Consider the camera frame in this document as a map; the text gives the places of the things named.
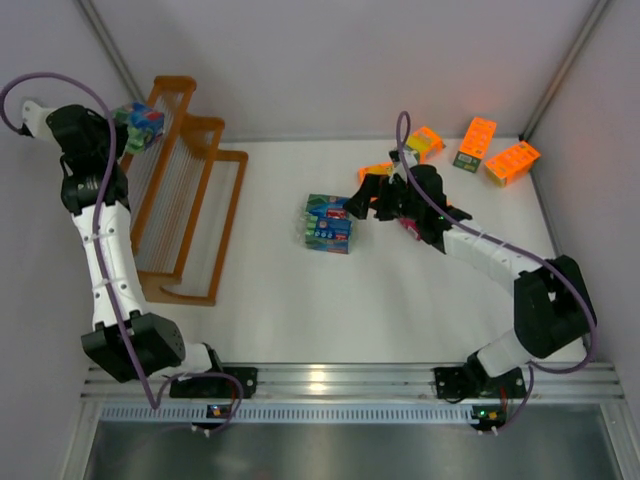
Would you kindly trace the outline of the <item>blue green sponge pack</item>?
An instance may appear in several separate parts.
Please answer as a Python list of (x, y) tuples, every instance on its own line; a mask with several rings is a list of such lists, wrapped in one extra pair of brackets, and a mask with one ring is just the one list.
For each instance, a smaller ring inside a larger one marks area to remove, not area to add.
[(349, 219), (350, 214), (345, 209), (348, 197), (326, 194), (309, 194), (301, 213), (301, 218), (308, 216), (335, 219)]
[[(146, 104), (140, 102), (131, 102), (118, 107), (112, 112), (112, 114), (117, 124), (122, 124), (126, 127), (127, 135), (129, 127), (136, 127), (139, 129), (152, 129), (155, 134), (155, 138), (154, 143), (151, 144), (149, 148), (157, 143), (164, 135), (164, 113), (155, 110), (154, 108), (151, 108)], [(125, 146), (125, 151), (129, 153), (128, 138)]]
[(307, 249), (349, 254), (353, 223), (349, 219), (305, 214), (297, 228), (298, 241)]

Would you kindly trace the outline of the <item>pink scrubber sponge box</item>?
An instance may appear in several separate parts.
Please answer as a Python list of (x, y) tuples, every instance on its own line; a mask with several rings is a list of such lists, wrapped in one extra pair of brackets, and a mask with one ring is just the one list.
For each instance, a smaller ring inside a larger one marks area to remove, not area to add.
[(422, 240), (422, 236), (420, 233), (420, 230), (417, 226), (417, 223), (410, 219), (410, 218), (400, 218), (399, 222), (401, 224), (401, 226), (416, 240), (416, 241), (421, 241)]

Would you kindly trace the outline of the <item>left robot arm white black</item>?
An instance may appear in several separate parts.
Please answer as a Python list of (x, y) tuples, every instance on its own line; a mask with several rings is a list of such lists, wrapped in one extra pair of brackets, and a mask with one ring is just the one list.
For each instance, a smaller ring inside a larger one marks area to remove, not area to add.
[(45, 124), (62, 149), (61, 199), (82, 241), (92, 283), (92, 332), (85, 354), (116, 381), (180, 371), (219, 372), (215, 351), (184, 340), (177, 324), (150, 311), (130, 240), (128, 180), (118, 164), (127, 140), (81, 105), (48, 114)]

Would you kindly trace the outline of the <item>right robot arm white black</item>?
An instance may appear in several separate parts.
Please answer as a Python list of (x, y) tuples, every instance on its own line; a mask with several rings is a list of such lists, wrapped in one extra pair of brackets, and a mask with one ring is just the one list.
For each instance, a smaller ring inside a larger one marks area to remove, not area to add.
[(467, 358), (462, 397), (477, 396), (521, 365), (594, 334), (597, 320), (577, 262), (566, 255), (543, 259), (483, 231), (448, 202), (435, 167), (412, 167), (406, 177), (368, 174), (344, 207), (360, 220), (372, 214), (380, 221), (413, 221), (423, 242), (512, 296), (513, 326)]

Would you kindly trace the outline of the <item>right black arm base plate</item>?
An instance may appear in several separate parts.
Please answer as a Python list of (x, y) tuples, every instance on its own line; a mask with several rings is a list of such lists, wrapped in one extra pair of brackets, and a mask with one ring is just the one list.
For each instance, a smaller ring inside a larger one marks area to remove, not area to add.
[(499, 377), (475, 379), (462, 366), (437, 367), (433, 370), (438, 399), (458, 402), (466, 399), (522, 399), (526, 393), (521, 368)]

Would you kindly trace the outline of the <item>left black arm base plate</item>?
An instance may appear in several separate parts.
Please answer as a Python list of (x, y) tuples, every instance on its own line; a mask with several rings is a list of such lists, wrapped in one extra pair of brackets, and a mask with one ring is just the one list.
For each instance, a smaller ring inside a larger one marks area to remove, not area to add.
[(174, 380), (169, 396), (175, 399), (244, 399), (251, 398), (257, 388), (258, 369), (255, 367), (223, 368), (212, 376), (197, 374), (183, 380)]

